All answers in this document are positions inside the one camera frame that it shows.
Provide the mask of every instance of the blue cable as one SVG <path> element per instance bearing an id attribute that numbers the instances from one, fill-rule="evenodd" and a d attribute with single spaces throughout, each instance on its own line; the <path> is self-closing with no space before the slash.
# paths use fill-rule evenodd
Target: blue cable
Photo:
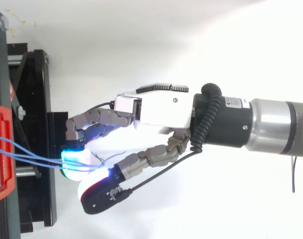
<path id="1" fill-rule="evenodd" d="M 48 165 L 48 164 L 43 164 L 43 163 L 37 163 L 37 162 L 30 161 L 30 160 L 22 159 L 22 158 L 19 158 L 19 157 L 12 157 L 12 158 L 14 158 L 17 161 L 34 164 L 34 165 L 41 166 L 41 167 L 66 169 L 64 167 L 53 166 L 53 165 Z M 94 171 L 93 169 L 91 169 L 91 170 L 79 170 L 79 169 L 73 169 L 73 168 L 68 168 L 68 170 L 76 171 L 76 172 L 92 172 L 92 171 Z"/>
<path id="2" fill-rule="evenodd" d="M 5 154 L 5 155 L 7 155 L 9 157 L 20 157 L 20 158 L 23 157 L 23 158 L 31 158 L 31 159 L 41 160 L 41 159 L 39 159 L 37 157 L 28 156 L 28 155 L 24 155 L 24 154 L 9 153 L 9 152 L 3 151 L 2 149 L 0 149 L 0 153 Z M 53 160 L 52 161 L 51 160 L 49 162 L 53 162 L 53 163 L 56 163 L 56 164 L 63 164 L 65 162 L 78 163 L 77 161 L 73 161 L 73 160 L 64 160 L 64 161 L 63 160 L 61 160 L 61 161 L 59 161 L 59 160 Z M 71 164 L 71 163 L 66 163 L 66 165 L 73 166 L 73 167 L 90 167 L 90 168 L 97 168 L 97 167 L 99 167 L 99 165 L 87 165 L 87 164 L 86 165 L 78 165 L 78 164 Z"/>
<path id="3" fill-rule="evenodd" d="M 30 164 L 34 164 L 34 165 L 38 165 L 38 166 L 42 166 L 42 167 L 48 167 L 48 168 L 57 168 L 57 169 L 68 169 L 68 170 L 72 170 L 72 171 L 77 171 L 77 172 L 91 172 L 91 171 L 94 171 L 94 169 L 92 170 L 78 170 L 78 169 L 72 169 L 72 168 L 66 168 L 66 167 L 61 167 L 61 166 L 53 166 L 53 165 L 48 165 L 48 164 L 43 164 L 43 163 L 38 163 L 38 162 L 34 162 L 34 161 L 31 161 L 31 160 L 27 160 L 27 159 L 23 159 L 21 157 L 24 157 L 24 158 L 30 158 L 30 159 L 36 159 L 36 160 L 43 160 L 43 161 L 47 161 L 47 162 L 50 162 L 50 163 L 57 163 L 57 164 L 63 164 L 65 162 L 70 162 L 70 163 L 77 163 L 78 165 L 76 164 L 69 164 L 69 163 L 66 163 L 66 165 L 69 165 L 69 166 L 73 166 L 73 167 L 92 167 L 92 168 L 99 168 L 99 167 L 102 167 L 104 163 L 102 163 L 101 165 L 89 165 L 89 164 L 85 164 L 85 163 L 81 163 L 81 162 L 77 162 L 77 161 L 73 161 L 73 160 L 61 160 L 61 159 L 48 159 L 48 158 L 44 158 L 44 157 L 41 157 L 41 156 L 38 156 L 36 155 L 35 153 L 32 153 L 31 151 L 23 148 L 21 145 L 15 143 L 14 141 L 8 139 L 8 138 L 4 138 L 4 137 L 0 137 L 0 140 L 3 140 L 3 141 L 6 141 L 6 142 L 9 142 L 11 144 L 13 144 L 15 147 L 21 149 L 23 152 L 29 154 L 29 155 L 24 155 L 24 154 L 15 154 L 15 153 L 10 153 L 10 152 L 6 152 L 6 151 L 3 151 L 0 149 L 0 153 L 2 154 L 5 154 L 17 161 L 21 161 L 21 162 L 27 162 L 27 163 L 30 163 Z M 122 153 L 118 153 L 118 154 L 115 154 L 109 158 L 107 158 L 105 161 L 117 156 L 117 155 L 122 155 L 126 153 L 126 151 L 122 152 Z"/>
<path id="4" fill-rule="evenodd" d="M 51 162 L 51 163 L 57 163 L 57 164 L 61 164 L 61 162 L 63 162 L 61 159 L 48 159 L 48 158 L 44 158 L 41 156 L 38 156 L 30 151 L 28 151 L 27 149 L 23 148 L 22 146 L 20 146 L 19 144 L 15 143 L 14 141 L 8 139 L 8 138 L 4 138 L 4 137 L 0 137 L 0 140 L 4 140 L 7 142 L 10 142 L 11 144 L 13 144 L 14 146 L 16 146 L 17 148 L 21 149 L 22 151 L 32 155 L 32 156 L 28 156 L 28 155 L 24 155 L 24 154 L 14 154 L 14 153 L 9 153 L 9 152 L 5 152 L 3 151 L 2 153 L 8 155 L 8 156 L 16 156 L 16 157 L 24 157 L 24 158 L 31 158 L 31 159 L 38 159 L 38 160 L 43 160 L 43 161 L 47 161 L 47 162 Z M 73 161 L 73 160 L 64 160 L 64 162 L 70 162 L 70 163 L 77 163 L 79 165 L 83 165 L 84 167 L 98 167 L 99 165 L 89 165 L 89 164 L 85 164 L 82 162 L 77 162 L 77 161 Z"/>

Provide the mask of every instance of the glowing blue light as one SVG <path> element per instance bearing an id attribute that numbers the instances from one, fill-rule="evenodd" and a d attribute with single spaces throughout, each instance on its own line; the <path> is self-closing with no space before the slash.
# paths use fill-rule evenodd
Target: glowing blue light
<path id="1" fill-rule="evenodd" d="M 109 171 L 107 168 L 98 168 L 95 171 L 91 172 L 87 176 L 84 177 L 80 185 L 78 186 L 77 194 L 78 198 L 81 199 L 83 193 L 93 186 L 95 183 L 101 181 L 104 178 L 107 178 L 109 175 Z"/>
<path id="2" fill-rule="evenodd" d="M 90 167 L 82 167 L 82 166 L 71 166 L 67 165 L 67 162 L 65 160 L 85 163 L 85 164 L 91 164 L 90 162 L 90 155 L 91 152 L 87 149 L 84 149 L 82 151 L 62 151 L 61 152 L 61 158 L 62 158 L 62 167 L 63 167 L 63 173 L 65 176 L 73 181 L 81 181 L 86 175 L 88 175 L 90 172 L 76 172 L 72 171 L 70 169 L 78 169 L 87 171 L 90 170 Z"/>

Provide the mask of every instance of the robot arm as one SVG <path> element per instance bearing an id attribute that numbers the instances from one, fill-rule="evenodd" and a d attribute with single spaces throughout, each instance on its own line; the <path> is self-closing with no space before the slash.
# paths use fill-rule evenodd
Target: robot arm
<path id="1" fill-rule="evenodd" d="M 109 170 L 99 168 L 87 175 L 78 194 L 88 214 L 127 198 L 133 190 L 122 190 L 120 183 L 144 168 L 180 162 L 177 159 L 191 135 L 192 155 L 209 143 L 303 157 L 303 104 L 222 97 L 214 84 L 205 85 L 202 94 L 196 95 L 186 86 L 171 84 L 149 85 L 119 95 L 113 110 L 98 108 L 70 118 L 67 145 L 82 149 L 87 142 L 132 122 L 136 129 L 153 127 L 159 133 L 174 134 L 168 145 L 131 154 Z"/>

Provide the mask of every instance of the coiled cord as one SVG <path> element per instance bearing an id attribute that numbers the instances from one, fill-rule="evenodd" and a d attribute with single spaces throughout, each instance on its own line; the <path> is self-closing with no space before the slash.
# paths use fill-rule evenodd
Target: coiled cord
<path id="1" fill-rule="evenodd" d="M 208 83 L 201 88 L 201 93 L 210 98 L 208 110 L 202 118 L 200 124 L 194 131 L 194 134 L 190 138 L 191 151 L 196 153 L 202 152 L 202 145 L 206 140 L 207 134 L 216 119 L 220 110 L 222 95 L 220 88 L 212 83 Z"/>

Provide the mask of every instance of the screw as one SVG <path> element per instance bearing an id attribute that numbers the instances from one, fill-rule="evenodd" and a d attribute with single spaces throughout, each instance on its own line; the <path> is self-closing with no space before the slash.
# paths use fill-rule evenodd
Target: screw
<path id="1" fill-rule="evenodd" d="M 45 61 L 46 65 L 50 64 L 50 56 L 49 55 L 45 55 L 44 61 Z"/>
<path id="2" fill-rule="evenodd" d="M 8 19 L 5 16 L 0 16 L 0 30 L 8 30 Z"/>
<path id="3" fill-rule="evenodd" d="M 25 110 L 23 110 L 22 106 L 17 107 L 17 117 L 19 120 L 23 120 L 24 116 L 26 115 Z"/>

